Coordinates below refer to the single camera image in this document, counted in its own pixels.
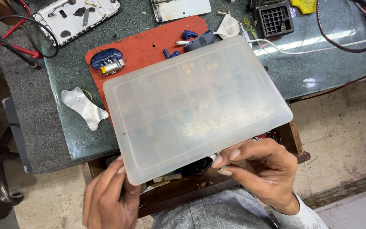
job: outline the red mat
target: red mat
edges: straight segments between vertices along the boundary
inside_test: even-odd
[[[124,68],[112,75],[103,76],[98,70],[89,66],[91,75],[93,76],[106,110],[108,110],[108,106],[104,96],[103,83],[114,77],[166,60],[163,49],[167,49],[169,54],[172,54],[174,51],[178,51],[180,54],[185,53],[184,45],[177,46],[175,44],[176,41],[183,40],[181,34],[185,29],[198,34],[202,34],[208,30],[206,21],[203,18],[191,16],[110,44],[105,44],[87,52],[85,60],[88,65],[90,65],[91,57],[104,49],[119,49],[124,55]]]

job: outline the black tool holder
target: black tool holder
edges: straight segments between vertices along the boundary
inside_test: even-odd
[[[257,33],[261,39],[269,39],[294,32],[288,2],[256,7],[253,13],[258,21]]]

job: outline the yellow sponge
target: yellow sponge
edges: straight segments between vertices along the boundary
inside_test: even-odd
[[[290,0],[290,3],[299,8],[302,14],[316,12],[316,0]]]

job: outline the fingernail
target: fingernail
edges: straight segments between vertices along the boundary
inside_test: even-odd
[[[118,169],[117,174],[121,174],[125,171],[125,166],[122,166],[121,168]]]
[[[216,168],[222,162],[222,156],[218,155],[214,162],[211,164],[211,167]]]
[[[234,160],[237,156],[239,156],[240,155],[240,153],[241,153],[241,150],[240,149],[236,149],[236,150],[234,150],[231,154],[230,154],[230,156],[228,157],[228,159],[230,159],[230,160]]]
[[[225,176],[231,176],[233,173],[227,170],[218,170],[217,173],[225,175]]]

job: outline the shirt sleeve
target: shirt sleeve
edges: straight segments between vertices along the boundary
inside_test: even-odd
[[[320,217],[296,195],[299,201],[299,213],[294,216],[288,216],[277,212],[269,206],[275,222],[280,229],[328,229],[327,225],[320,219]]]

